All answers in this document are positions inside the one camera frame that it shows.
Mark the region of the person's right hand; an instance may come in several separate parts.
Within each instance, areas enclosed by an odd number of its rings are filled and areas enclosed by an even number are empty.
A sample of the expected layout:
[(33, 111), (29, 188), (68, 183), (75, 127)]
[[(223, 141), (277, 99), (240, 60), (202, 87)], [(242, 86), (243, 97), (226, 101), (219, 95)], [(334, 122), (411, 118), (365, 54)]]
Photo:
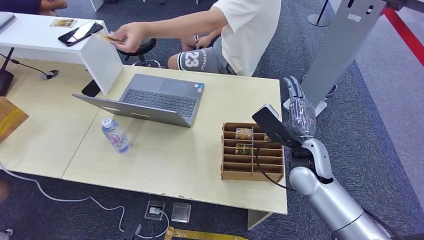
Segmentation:
[(134, 53), (146, 38), (146, 25), (144, 22), (131, 22), (122, 25), (108, 37), (118, 50)]

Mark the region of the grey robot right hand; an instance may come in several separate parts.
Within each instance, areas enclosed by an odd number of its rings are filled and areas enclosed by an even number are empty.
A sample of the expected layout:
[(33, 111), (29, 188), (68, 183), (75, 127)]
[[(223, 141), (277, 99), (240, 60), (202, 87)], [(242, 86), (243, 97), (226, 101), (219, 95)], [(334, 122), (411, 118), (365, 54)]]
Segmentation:
[(301, 84), (294, 77), (283, 78), (288, 92), (288, 126), (298, 139), (314, 138), (316, 133), (316, 112), (312, 103), (307, 99)]

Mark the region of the person's left hand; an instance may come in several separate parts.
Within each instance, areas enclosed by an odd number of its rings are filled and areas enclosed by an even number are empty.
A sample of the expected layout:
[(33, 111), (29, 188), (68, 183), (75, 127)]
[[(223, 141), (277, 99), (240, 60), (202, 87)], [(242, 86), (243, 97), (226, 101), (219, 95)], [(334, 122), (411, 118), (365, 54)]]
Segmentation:
[(195, 35), (194, 36), (194, 43), (195, 43), (195, 47), (196, 47), (197, 50), (203, 49), (203, 48), (208, 48), (211, 45), (212, 41), (213, 40), (209, 35), (206, 35), (206, 36)]

